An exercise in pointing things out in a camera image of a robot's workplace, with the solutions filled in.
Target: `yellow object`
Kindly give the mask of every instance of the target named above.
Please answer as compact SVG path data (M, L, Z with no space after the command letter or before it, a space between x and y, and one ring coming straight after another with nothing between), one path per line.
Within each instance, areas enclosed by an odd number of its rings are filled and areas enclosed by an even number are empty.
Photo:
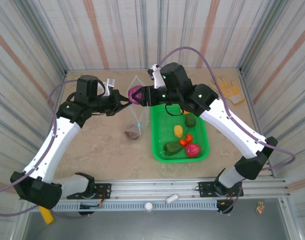
M216 79L226 99L229 99L234 105L241 104L245 101L245 97L236 81L229 81L225 76L217 76ZM210 86L218 92L214 81L211 81Z
M181 138L183 136L183 134L184 134L183 127L180 126L180 125L174 126L173 131L174 131L174 135L177 138Z
M42 215L42 217L43 217L44 222L45 222L47 225L49 225L49 224L51 224L52 222L55 221L55 219L54 219L54 217L53 217L51 211L48 210L47 208L44 208L44 207L42 207L42 206L39 206L39 211L40 211L40 213L41 213L41 215Z
M184 115L187 115L187 114L189 114L189 111L185 111L185 110L183 111L182 109L180 109L180 113L181 114L183 113Z

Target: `yellow glove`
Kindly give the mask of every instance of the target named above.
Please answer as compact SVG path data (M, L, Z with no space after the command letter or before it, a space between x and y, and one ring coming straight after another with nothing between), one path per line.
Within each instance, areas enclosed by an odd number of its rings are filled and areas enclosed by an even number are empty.
M229 81L225 76L216 77L219 87L226 99L229 99L234 105L241 104L245 101L244 96L236 81ZM214 80L211 80L211 88L218 92Z

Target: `green basket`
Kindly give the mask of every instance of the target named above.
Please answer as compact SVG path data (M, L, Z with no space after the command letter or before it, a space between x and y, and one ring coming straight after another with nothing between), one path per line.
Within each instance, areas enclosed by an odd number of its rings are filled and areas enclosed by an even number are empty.
M167 110L174 115L180 114L180 107L177 104L167 106ZM181 125L185 134L188 128L185 125L185 115L171 116L165 110L165 105L153 106L151 114L151 148L153 156L162 163L185 163L199 162L207 158L210 147L207 138L204 120L196 117L196 126L191 127L189 133L193 136L193 143L200 146L201 153L198 157L189 158L183 148L179 153L166 156L163 147L166 143L179 141L174 134L175 125Z

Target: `red onion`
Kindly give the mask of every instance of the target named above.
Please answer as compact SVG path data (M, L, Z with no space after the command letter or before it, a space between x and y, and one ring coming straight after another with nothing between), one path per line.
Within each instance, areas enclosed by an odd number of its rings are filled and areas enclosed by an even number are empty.
M140 105L140 103L138 101L136 101L135 99L133 99L133 94L135 92L138 91L138 89L140 89L142 86L140 85L137 85L137 86L133 86L131 89L129 89L128 91L128 98L129 98L129 101L131 101L133 104L137 104L137 105ZM137 93L135 95L136 98L138 98L139 100L142 100L143 99L143 94L141 92Z

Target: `clear plastic bag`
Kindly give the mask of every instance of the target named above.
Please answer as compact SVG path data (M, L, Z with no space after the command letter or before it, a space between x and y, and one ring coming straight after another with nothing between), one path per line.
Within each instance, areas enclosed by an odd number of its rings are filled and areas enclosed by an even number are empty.
M134 86L143 85L143 82L136 75L132 80L131 84L129 85L127 92ZM132 113L129 115L132 120L129 122L129 126L124 131L124 133L129 139L137 140L144 133L149 124L150 108L143 107L141 105L131 104L129 107L127 107L127 109Z

